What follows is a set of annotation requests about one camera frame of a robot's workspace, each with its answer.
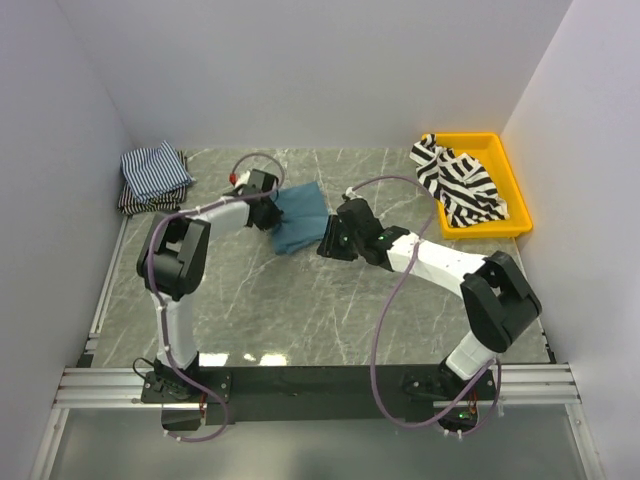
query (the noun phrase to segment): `glass panel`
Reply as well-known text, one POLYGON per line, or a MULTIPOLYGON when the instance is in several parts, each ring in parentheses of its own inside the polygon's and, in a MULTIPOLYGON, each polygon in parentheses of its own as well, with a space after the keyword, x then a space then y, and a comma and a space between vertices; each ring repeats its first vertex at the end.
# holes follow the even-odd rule
MULTIPOLYGON (((163 437, 160 413, 75 410, 52 479, 585 479, 562 406, 511 407, 459 442, 385 420, 243 423, 202 444, 163 437)), ((214 427, 201 429, 198 434, 214 427)))

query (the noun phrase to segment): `cable clip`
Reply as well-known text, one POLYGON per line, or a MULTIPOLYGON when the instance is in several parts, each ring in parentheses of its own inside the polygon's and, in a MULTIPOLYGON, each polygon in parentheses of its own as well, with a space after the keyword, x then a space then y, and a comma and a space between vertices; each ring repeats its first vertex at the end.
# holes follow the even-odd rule
POLYGON ((349 200, 353 200, 354 198, 362 198, 362 196, 358 195, 358 194, 353 190, 353 187, 349 187, 349 188, 347 188, 347 190, 344 192, 344 195, 342 196, 342 198, 348 198, 349 200))

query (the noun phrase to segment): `yellow plastic bin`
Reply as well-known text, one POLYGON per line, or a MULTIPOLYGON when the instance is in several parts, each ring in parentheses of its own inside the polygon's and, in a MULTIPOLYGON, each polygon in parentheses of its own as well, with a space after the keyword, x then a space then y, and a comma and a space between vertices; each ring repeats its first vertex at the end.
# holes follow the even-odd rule
POLYGON ((465 228, 449 225, 442 203, 438 204, 438 218, 444 238, 517 237, 533 228, 527 206, 518 188, 511 165, 495 133, 436 133, 436 143, 453 148, 456 155, 468 153, 487 169, 498 188, 498 194, 507 202, 509 220, 494 220, 465 228))

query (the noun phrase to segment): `gray marble surface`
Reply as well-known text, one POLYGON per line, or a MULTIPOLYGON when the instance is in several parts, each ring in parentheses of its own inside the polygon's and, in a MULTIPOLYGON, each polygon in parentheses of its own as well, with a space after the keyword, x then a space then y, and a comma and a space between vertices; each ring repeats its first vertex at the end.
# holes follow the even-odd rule
MULTIPOLYGON (((250 150, 188 151, 197 179, 185 206, 202 205, 228 191, 233 163, 250 150)), ((380 174, 413 175, 406 149, 283 149, 271 153, 287 169, 285 186, 317 181, 335 210, 347 187, 380 174)), ((251 160, 247 167, 265 168, 251 160)), ((383 224, 417 231, 433 200, 409 184, 387 180, 361 190, 383 224)), ((128 367, 156 353, 155 312, 135 262, 152 215, 130 219, 115 269, 94 367, 128 367)), ((512 239, 443 240, 437 222, 426 238, 465 252, 500 249, 519 255, 512 239)), ((227 365, 341 365, 368 361, 379 311, 399 274, 324 259, 315 246, 276 256, 267 233, 244 229, 212 241, 205 278, 195 293, 194 332, 206 362, 227 365)), ((468 331, 462 301, 443 288, 409 278, 390 309, 379 363, 438 363, 468 331)), ((547 363, 539 322, 504 355, 505 362, 547 363)))

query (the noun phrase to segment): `white backdrop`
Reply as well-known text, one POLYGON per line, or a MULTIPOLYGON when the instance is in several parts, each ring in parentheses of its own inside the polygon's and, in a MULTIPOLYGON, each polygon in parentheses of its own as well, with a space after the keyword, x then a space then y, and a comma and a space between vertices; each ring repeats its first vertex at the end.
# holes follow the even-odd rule
POLYGON ((54 2, 1 2, 0 37, 0 477, 19 480, 86 342, 131 142, 54 2))
POLYGON ((575 0, 504 131, 520 242, 609 480, 640 471, 640 3, 575 0))
POLYGON ((139 144, 501 131, 570 0, 58 0, 139 144))

